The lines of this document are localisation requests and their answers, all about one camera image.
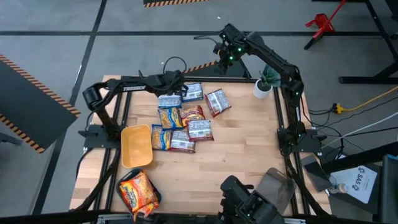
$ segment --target gray floor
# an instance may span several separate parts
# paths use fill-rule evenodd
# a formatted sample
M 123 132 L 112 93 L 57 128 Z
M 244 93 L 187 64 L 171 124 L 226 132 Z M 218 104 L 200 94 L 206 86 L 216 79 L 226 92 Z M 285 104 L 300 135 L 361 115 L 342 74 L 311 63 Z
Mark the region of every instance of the gray floor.
M 398 30 L 396 23 L 390 19 L 391 12 L 384 1 L 372 3 L 386 29 Z M 100 0 L 3 0 L 0 1 L 0 31 L 91 30 L 100 4 Z M 99 30 L 204 31 L 220 30 L 231 22 L 242 30 L 308 31 L 315 28 L 306 28 L 304 24 L 312 20 L 316 13 L 330 15 L 337 5 L 335 2 L 310 0 L 211 0 L 146 9 L 141 0 L 109 0 Z M 333 26 L 338 31 L 377 31 L 365 4 L 360 3 L 347 3 L 333 20 Z M 341 75 L 371 76 L 389 65 L 393 61 L 392 56 L 381 38 L 325 37 L 305 51 L 303 46 L 308 40 L 309 37 L 264 37 L 269 47 L 300 68 L 310 109 L 329 108 L 335 102 L 350 108 L 392 88 L 389 85 L 340 85 L 337 80 Z M 29 71 L 60 96 L 68 98 L 87 41 L 87 36 L 0 36 L 0 53 Z M 138 69 L 145 74 L 159 73 L 162 62 L 173 55 L 183 57 L 189 67 L 207 63 L 216 59 L 212 49 L 212 42 L 193 41 L 192 36 L 97 37 L 80 91 L 101 81 L 102 76 L 107 74 L 136 75 Z M 264 68 L 264 64 L 256 57 L 244 57 L 243 60 L 253 76 L 257 76 L 258 71 Z M 181 67 L 178 62 L 170 63 L 170 69 Z M 372 105 L 397 95 L 395 92 Z M 82 115 L 67 132 L 44 205 L 45 213 L 67 211 L 72 196 L 75 168 L 82 155 L 84 141 L 77 131 L 84 128 L 89 112 L 81 93 L 75 106 L 81 110 Z M 333 127 L 348 133 L 397 110 L 398 104 L 392 102 Z M 347 115 L 332 115 L 331 121 Z M 311 119 L 321 123 L 326 118 L 311 116 Z M 398 119 L 394 118 L 373 129 L 395 126 L 397 122 Z M 0 131 L 10 133 L 2 124 Z M 397 130 L 392 130 L 350 140 L 363 149 L 371 149 L 396 141 L 397 133 Z M 28 214 L 52 149 L 38 155 L 25 144 L 19 147 L 0 144 L 0 147 L 0 216 Z M 347 153 L 359 151 L 349 144 L 346 147 Z M 22 181 L 29 185 L 23 191 L 15 187 L 16 183 Z M 371 219 L 370 213 L 346 202 L 335 198 L 330 201 L 333 213 L 339 217 Z

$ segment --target yellow plastic bowl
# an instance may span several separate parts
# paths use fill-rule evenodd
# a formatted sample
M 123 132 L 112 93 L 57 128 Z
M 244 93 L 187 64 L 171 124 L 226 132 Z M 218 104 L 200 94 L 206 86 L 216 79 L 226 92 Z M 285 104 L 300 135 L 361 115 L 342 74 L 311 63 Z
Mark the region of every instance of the yellow plastic bowl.
M 136 125 L 124 128 L 121 133 L 122 165 L 126 168 L 145 166 L 153 160 L 150 127 Z

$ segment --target yellow and black hazard tape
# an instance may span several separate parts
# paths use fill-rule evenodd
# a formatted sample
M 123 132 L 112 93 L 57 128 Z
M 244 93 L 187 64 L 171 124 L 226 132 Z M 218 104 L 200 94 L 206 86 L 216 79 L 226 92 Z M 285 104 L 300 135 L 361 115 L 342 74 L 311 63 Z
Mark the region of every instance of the yellow and black hazard tape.
M 29 75 L 29 73 L 25 72 L 25 70 L 21 69 L 18 65 L 16 65 L 14 62 L 10 61 L 8 58 L 6 58 L 4 55 L 0 54 L 0 61 L 4 62 L 8 67 L 14 69 L 17 73 L 19 73 L 22 77 L 24 77 L 26 80 L 30 81 L 31 84 L 35 85 L 38 89 L 43 91 L 45 94 L 47 94 L 49 97 L 51 97 L 53 100 L 55 100 L 57 103 L 62 105 L 64 108 L 66 108 L 69 112 L 74 114 L 77 118 L 80 115 L 80 111 L 75 109 L 71 104 L 69 104 L 67 101 L 61 98 L 61 96 L 58 96 L 56 93 L 51 91 L 48 87 L 46 87 L 43 83 L 39 82 L 36 80 L 32 75 Z M 37 152 L 41 153 L 44 152 L 44 148 L 42 148 L 40 145 L 38 145 L 35 141 L 31 140 L 28 135 L 23 133 L 17 126 L 15 126 L 11 121 L 9 121 L 4 115 L 0 114 L 0 121 L 3 122 L 8 128 L 10 128 L 12 131 L 14 131 L 19 137 L 21 137 L 28 145 L 33 147 Z
M 8 58 L 6 58 L 4 55 L 1 55 L 1 54 L 0 54 L 0 60 L 3 61 L 8 67 L 14 69 L 17 73 L 19 73 L 24 78 L 26 78 L 26 80 L 30 81 L 31 84 L 35 85 L 38 89 L 42 90 L 45 94 L 47 94 L 49 97 L 51 97 L 57 103 L 62 105 L 64 108 L 66 108 L 69 112 L 74 114 L 77 118 L 79 117 L 80 111 L 78 111 L 71 104 L 69 104 L 67 101 L 62 99 L 61 96 L 58 96 L 56 93 L 54 93 L 48 87 L 46 87 L 43 83 L 41 83 L 38 80 L 36 80 L 32 75 L 30 75 L 29 73 L 25 72 L 23 69 L 21 69 L 14 62 L 10 61 Z
M 144 4 L 145 7 L 157 7 L 157 6 L 171 6 L 175 4 L 186 4 L 186 3 L 193 3 L 193 2 L 202 2 L 202 1 L 209 1 L 209 0 L 170 0 L 170 1 L 158 1 Z
M 202 69 L 202 68 L 206 68 L 206 67 L 209 67 L 209 66 L 212 66 L 212 65 L 215 65 L 215 64 L 217 64 L 217 61 L 216 61 L 216 60 L 215 60 L 214 62 L 208 62 L 208 63 L 206 63 L 206 64 L 204 64 L 204 65 L 199 65 L 199 66 L 195 66 L 195 67 L 193 67 L 193 68 L 189 68 L 188 70 L 184 70 L 184 71 L 182 71 L 181 73 L 193 72 L 193 71 L 195 71 L 195 70 Z
M 42 153 L 44 149 L 39 146 L 35 141 L 31 140 L 25 133 L 23 133 L 17 126 L 15 126 L 11 121 L 9 121 L 5 116 L 0 114 L 0 121 L 3 122 L 8 128 L 14 131 L 19 137 L 22 138 L 28 145 L 30 145 L 36 152 Z

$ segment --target green succulent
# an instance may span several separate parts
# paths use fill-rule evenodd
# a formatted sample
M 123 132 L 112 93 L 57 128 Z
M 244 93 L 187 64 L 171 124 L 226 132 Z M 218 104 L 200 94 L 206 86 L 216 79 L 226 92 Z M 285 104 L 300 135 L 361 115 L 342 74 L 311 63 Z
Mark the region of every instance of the green succulent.
M 273 86 L 280 87 L 280 75 L 277 73 L 271 66 L 266 65 L 262 73 L 259 71 L 261 75 L 261 86 Z

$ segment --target yellow cable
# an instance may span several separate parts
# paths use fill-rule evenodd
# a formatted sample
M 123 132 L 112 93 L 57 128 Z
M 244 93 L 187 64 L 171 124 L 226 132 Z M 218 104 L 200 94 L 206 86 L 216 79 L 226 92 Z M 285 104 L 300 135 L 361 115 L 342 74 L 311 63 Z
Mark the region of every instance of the yellow cable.
M 389 91 L 387 91 L 387 92 L 385 92 L 385 93 L 383 93 L 383 94 L 381 94 L 381 95 L 379 95 L 379 96 L 377 96 L 377 97 L 375 97 L 375 98 L 373 98 L 373 99 L 371 99 L 371 100 L 369 100 L 369 101 L 367 101 L 367 102 L 365 102 L 365 103 L 363 103 L 363 104 L 361 104 L 361 105 L 359 105 L 359 106 L 357 106 L 357 107 L 354 107 L 354 108 L 352 108 L 352 109 L 345 109 L 345 108 L 343 108 L 342 106 L 338 105 L 338 112 L 337 112 L 337 113 L 340 114 L 340 113 L 343 112 L 343 111 L 348 111 L 348 112 L 349 112 L 349 111 L 357 110 L 358 108 L 361 108 L 361 107 L 365 106 L 366 104 L 371 103 L 371 102 L 377 100 L 378 98 L 381 98 L 381 97 L 383 97 L 383 96 L 385 96 L 385 95 L 387 95 L 387 94 L 389 94 L 389 93 L 392 93 L 394 90 L 398 90 L 398 86 L 396 86 L 396 87 L 394 87 L 393 89 L 391 89 L 391 90 L 389 90 Z

